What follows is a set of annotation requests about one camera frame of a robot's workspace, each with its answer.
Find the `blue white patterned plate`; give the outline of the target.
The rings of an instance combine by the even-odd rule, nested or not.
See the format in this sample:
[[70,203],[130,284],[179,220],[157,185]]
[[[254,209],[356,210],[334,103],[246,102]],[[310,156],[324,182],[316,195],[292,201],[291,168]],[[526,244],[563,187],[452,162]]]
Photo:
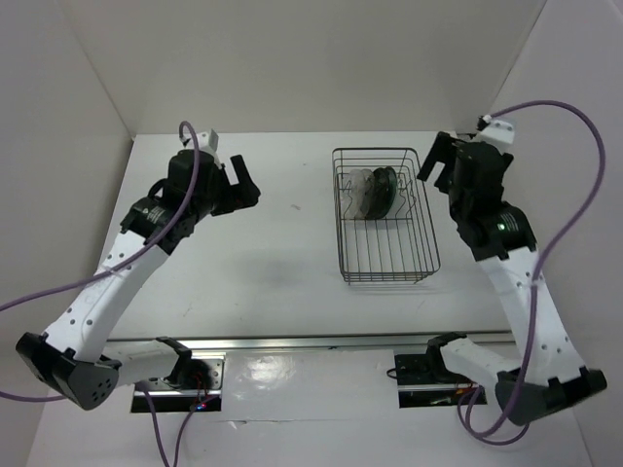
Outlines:
[[390,211],[398,192],[398,175],[393,167],[378,169],[379,208],[378,217],[383,218]]

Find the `clear square glass plate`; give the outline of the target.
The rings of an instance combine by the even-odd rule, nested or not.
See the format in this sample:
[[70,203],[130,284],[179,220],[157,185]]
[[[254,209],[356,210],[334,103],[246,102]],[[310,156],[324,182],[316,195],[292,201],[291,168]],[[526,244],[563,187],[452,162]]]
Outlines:
[[375,187],[373,171],[367,168],[354,169],[349,173],[350,216],[364,219],[370,210]]

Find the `black glossy plate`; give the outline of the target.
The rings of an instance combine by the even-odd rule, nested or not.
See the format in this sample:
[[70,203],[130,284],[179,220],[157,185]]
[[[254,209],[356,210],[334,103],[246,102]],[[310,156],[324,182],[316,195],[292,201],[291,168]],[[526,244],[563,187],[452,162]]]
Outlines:
[[388,178],[385,169],[379,167],[374,170],[374,184],[371,192],[371,199],[368,211],[365,215],[366,220],[378,219],[385,206],[385,198],[388,190]]

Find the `clear textured glass plate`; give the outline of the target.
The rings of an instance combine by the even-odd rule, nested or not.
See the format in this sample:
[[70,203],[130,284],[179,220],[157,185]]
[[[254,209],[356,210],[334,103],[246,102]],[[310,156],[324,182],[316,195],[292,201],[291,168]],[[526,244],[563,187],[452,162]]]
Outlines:
[[341,194],[341,206],[343,217],[346,220],[356,219],[360,213],[360,172],[355,170],[350,173],[344,182]]

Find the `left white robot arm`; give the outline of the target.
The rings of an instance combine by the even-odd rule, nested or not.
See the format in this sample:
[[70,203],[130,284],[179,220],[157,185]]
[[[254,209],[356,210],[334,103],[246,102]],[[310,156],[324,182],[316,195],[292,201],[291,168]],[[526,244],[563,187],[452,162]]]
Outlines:
[[171,388],[204,385],[208,367],[190,348],[168,337],[113,348],[108,338],[148,278],[208,215],[255,206],[261,195],[244,159],[231,158],[238,178],[208,152],[181,150],[167,176],[134,203],[100,265],[104,278],[85,287],[41,335],[24,334],[16,351],[30,371],[85,411],[99,407],[119,386],[160,379]]

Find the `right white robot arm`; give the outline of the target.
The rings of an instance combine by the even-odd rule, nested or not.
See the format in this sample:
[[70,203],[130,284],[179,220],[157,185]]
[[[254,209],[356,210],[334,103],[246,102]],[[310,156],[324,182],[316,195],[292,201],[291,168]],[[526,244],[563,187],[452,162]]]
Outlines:
[[436,164],[443,166],[435,186],[447,195],[460,238],[492,282],[521,357],[511,360],[463,333],[447,333],[429,340],[424,368],[436,381],[458,375],[491,389],[506,418],[525,426],[599,394],[607,382],[569,338],[525,213],[502,198],[513,161],[504,150],[509,143],[439,132],[418,177],[425,181]]

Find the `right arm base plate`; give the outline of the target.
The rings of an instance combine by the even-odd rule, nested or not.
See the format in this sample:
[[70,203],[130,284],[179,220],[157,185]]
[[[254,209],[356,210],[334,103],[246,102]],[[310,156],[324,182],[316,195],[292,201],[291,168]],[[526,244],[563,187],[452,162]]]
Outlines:
[[442,345],[464,333],[391,335],[393,364],[385,374],[397,384],[398,402],[405,408],[451,407],[477,388],[465,376],[450,372],[442,362]]

